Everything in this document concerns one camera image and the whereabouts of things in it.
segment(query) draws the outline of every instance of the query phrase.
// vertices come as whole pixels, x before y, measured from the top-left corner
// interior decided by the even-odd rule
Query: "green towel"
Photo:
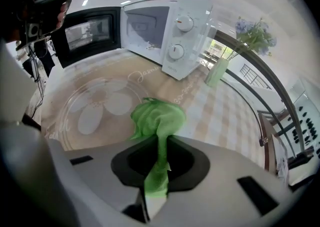
[[[131,139],[157,135],[158,157],[144,180],[144,194],[149,197],[163,197],[168,191],[167,137],[176,133],[186,121],[184,111],[174,103],[156,98],[143,98],[131,113],[135,131]]]

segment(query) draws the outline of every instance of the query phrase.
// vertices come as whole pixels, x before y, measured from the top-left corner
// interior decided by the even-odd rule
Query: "white microwave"
[[[212,0],[144,0],[68,14],[52,41],[62,67],[125,48],[181,80],[200,64],[212,27]]]

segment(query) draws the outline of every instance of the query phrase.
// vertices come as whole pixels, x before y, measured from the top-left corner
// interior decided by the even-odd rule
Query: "vase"
[[[214,64],[214,66],[209,71],[206,76],[204,83],[209,87],[214,88],[222,76],[225,74],[229,65],[229,61],[225,58],[219,58],[219,60]]]

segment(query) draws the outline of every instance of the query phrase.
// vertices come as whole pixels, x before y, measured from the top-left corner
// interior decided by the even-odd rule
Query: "checkered tablecloth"
[[[155,97],[185,110],[186,123],[176,135],[237,151],[264,168],[265,152],[259,145],[254,113],[224,82],[208,87],[204,83],[207,73],[200,65],[178,81],[160,66],[125,49],[56,69],[46,85],[43,132],[61,141],[65,150],[121,142],[134,132],[133,109],[143,97]],[[92,130],[80,131],[86,121],[93,125]]]

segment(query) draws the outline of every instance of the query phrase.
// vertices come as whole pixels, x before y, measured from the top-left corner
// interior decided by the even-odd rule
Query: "white knob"
[[[194,26],[194,20],[187,15],[179,16],[176,20],[176,26],[183,32],[188,32]]]
[[[185,50],[181,45],[173,45],[169,49],[169,56],[175,60],[183,57],[184,53],[185,53]]]

